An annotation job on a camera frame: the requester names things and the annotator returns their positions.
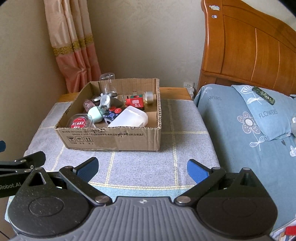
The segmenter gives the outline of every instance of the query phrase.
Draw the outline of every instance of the beige wall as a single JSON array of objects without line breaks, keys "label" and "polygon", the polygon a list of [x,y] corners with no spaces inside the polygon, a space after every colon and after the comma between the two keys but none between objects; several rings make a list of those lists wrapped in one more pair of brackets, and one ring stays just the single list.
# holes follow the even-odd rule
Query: beige wall
[{"label": "beige wall", "polygon": [[0,160],[22,157],[61,94],[63,76],[50,46],[42,0],[0,7]]},{"label": "beige wall", "polygon": [[[278,0],[244,1],[296,30],[296,18]],[[198,82],[205,41],[200,0],[88,0],[88,7],[102,72],[157,77],[161,86]]]}]

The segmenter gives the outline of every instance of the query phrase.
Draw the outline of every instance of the wooden table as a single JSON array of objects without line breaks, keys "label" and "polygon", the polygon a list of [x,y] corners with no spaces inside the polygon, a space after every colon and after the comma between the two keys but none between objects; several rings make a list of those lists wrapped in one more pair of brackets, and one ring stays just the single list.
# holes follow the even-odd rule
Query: wooden table
[{"label": "wooden table", "polygon": [[[178,87],[160,87],[160,96],[162,99],[179,99],[179,100],[191,100],[190,95],[186,88]],[[79,93],[70,93],[61,95],[58,102],[68,102],[75,100]]]}]

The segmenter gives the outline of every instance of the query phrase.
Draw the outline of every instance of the curtain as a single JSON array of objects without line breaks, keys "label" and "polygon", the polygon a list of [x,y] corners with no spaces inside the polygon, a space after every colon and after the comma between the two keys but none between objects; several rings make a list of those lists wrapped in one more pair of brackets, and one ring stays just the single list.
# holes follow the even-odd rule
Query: curtain
[{"label": "curtain", "polygon": [[86,0],[44,0],[50,42],[69,93],[101,75]]}]

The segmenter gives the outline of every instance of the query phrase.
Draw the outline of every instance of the headboard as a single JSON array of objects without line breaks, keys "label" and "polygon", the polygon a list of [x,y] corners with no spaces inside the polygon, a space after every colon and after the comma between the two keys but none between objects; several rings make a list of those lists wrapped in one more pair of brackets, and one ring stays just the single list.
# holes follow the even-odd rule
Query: headboard
[{"label": "headboard", "polygon": [[296,32],[241,0],[202,0],[206,37],[198,90],[247,84],[296,94]]}]

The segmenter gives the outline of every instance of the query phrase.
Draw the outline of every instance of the cardboard box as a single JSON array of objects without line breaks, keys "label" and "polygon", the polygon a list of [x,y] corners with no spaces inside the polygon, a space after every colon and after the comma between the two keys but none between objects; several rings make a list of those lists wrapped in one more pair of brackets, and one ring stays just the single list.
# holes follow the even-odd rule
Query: cardboard box
[{"label": "cardboard box", "polygon": [[116,79],[112,80],[118,95],[143,94],[152,91],[154,104],[145,105],[148,115],[146,127],[107,127],[102,121],[96,128],[66,128],[68,120],[75,114],[85,113],[83,102],[101,94],[106,81],[89,82],[65,111],[55,130],[65,146],[75,150],[150,150],[160,148],[161,105],[159,79]]}]

